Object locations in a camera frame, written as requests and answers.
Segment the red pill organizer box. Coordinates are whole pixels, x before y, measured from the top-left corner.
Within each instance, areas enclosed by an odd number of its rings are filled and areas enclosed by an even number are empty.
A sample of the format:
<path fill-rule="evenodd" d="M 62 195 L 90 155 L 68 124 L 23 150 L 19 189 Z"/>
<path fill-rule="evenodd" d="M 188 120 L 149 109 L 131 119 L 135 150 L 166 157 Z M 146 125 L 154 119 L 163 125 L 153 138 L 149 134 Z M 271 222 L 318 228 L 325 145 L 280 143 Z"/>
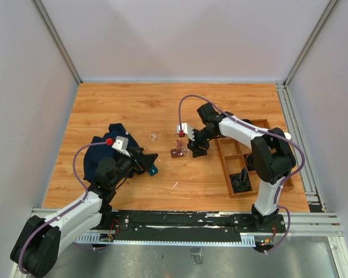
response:
<path fill-rule="evenodd" d="M 184 156 L 184 154 L 180 152 L 180 148 L 184 148 L 184 146 L 183 146 L 182 140 L 177 139 L 175 141 L 175 148 L 170 150 L 170 155 L 172 158 L 181 158 Z"/>

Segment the clear bottle cap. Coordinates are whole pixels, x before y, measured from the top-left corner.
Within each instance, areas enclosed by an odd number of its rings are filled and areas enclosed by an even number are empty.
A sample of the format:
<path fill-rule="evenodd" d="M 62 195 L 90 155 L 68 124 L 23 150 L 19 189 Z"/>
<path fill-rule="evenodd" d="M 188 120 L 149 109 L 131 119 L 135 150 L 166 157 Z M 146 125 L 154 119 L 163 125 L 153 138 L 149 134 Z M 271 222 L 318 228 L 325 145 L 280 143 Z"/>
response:
<path fill-rule="evenodd" d="M 155 134 L 151 133 L 148 135 L 148 139 L 153 142 L 157 139 L 157 136 Z"/>

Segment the clear pill bottle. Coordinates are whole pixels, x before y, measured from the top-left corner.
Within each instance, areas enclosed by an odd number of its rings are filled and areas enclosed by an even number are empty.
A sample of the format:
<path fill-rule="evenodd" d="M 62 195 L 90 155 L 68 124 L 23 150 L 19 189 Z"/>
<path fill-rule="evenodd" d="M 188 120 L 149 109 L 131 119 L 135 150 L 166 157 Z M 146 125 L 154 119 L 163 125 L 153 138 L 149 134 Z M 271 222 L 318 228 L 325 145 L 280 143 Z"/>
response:
<path fill-rule="evenodd" d="M 188 149 L 187 148 L 180 148 L 180 152 L 182 153 L 182 154 L 187 154 L 189 151 L 188 151 Z"/>

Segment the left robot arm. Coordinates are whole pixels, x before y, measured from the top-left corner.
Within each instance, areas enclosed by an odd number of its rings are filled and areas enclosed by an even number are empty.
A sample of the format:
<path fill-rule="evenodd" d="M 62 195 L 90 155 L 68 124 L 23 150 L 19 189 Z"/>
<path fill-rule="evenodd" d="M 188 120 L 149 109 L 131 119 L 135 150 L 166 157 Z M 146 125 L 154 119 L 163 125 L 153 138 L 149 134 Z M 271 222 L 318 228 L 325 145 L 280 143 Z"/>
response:
<path fill-rule="evenodd" d="M 145 154 L 143 148 L 128 148 L 119 159 L 100 159 L 83 195 L 47 217 L 33 215 L 27 220 L 10 259 L 17 263 L 22 274 L 44 277 L 78 237 L 94 227 L 106 229 L 112 224 L 110 202 L 118 185 L 131 171 L 149 172 L 157 158 L 158 154 Z"/>

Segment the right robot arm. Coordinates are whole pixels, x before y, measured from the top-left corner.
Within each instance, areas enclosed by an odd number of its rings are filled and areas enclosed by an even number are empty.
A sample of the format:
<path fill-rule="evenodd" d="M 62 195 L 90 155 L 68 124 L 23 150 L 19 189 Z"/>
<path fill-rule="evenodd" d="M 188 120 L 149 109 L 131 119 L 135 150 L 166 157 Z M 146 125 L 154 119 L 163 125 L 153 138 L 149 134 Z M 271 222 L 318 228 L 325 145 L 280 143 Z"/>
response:
<path fill-rule="evenodd" d="M 289 139 L 280 128 L 257 127 L 229 112 L 217 111 L 211 103 L 200 106 L 197 113 L 204 127 L 197 130 L 179 121 L 178 135 L 188 137 L 187 147 L 194 158 L 205 156 L 209 142 L 218 137 L 231 138 L 249 148 L 260 179 L 258 196 L 251 208 L 251 224 L 259 232 L 271 228 L 280 210 L 278 200 L 284 183 L 296 166 Z"/>

